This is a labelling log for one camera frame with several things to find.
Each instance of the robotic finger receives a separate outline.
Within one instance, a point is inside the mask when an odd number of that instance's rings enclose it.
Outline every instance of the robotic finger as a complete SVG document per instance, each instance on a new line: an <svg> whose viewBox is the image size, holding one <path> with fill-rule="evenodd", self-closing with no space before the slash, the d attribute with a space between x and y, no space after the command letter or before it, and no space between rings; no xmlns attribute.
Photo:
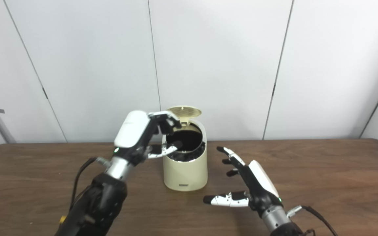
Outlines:
<svg viewBox="0 0 378 236"><path fill-rule="evenodd" d="M231 192L228 194L210 195L204 197L205 204L226 207L248 207L249 199L245 191Z"/></svg>

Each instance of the wooden table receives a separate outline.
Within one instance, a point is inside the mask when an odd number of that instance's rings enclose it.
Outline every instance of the wooden table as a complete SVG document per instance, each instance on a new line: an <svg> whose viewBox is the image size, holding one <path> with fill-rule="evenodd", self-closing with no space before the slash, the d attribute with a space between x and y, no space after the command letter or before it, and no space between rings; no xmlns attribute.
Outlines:
<svg viewBox="0 0 378 236"><path fill-rule="evenodd" d="M226 146L246 162L259 161L274 182L285 209L310 205L340 236L378 236L378 141L289 140L208 143L208 184L177 192L165 187L162 160L137 166L128 181L128 198L108 235L249 236L269 233L249 208L204 205L208 194L245 190L239 176L215 151ZM81 164L92 156L110 157L111 143L0 145L0 235L51 236L67 213L72 183ZM81 191L103 168L90 166L81 175ZM308 212L293 217L303 230L331 235Z"/></svg>

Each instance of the black finger segment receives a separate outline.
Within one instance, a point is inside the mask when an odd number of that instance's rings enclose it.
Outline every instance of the black finger segment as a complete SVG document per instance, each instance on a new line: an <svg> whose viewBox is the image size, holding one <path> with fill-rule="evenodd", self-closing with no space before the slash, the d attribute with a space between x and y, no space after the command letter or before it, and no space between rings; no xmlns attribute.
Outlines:
<svg viewBox="0 0 378 236"><path fill-rule="evenodd" d="M231 165L231 160L229 160L229 159L223 159L222 162L225 165Z"/></svg>
<svg viewBox="0 0 378 236"><path fill-rule="evenodd" d="M239 172L237 170L230 170L229 172L226 173L226 175L228 177L231 177L231 176L235 176L237 175Z"/></svg>

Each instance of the trash can lid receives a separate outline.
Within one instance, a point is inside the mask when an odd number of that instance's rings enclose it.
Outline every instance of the trash can lid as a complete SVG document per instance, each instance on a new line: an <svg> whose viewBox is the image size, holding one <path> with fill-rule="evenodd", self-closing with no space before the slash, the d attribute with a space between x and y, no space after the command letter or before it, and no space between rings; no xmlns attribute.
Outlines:
<svg viewBox="0 0 378 236"><path fill-rule="evenodd" d="M180 118L180 123L189 125L189 118L197 117L202 114L201 110L191 106L175 106L167 109Z"/></svg>

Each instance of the cream trash can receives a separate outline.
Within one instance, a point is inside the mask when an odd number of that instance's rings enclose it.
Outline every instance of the cream trash can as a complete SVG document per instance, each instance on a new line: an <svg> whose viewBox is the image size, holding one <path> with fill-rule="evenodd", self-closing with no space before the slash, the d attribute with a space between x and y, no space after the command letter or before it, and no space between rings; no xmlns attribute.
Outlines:
<svg viewBox="0 0 378 236"><path fill-rule="evenodd" d="M168 109L180 118L181 129L166 135L162 143L181 141L182 147L163 157L164 184L176 191L194 191L203 188L208 181L207 137L204 126L192 118L201 111L190 106Z"/></svg>

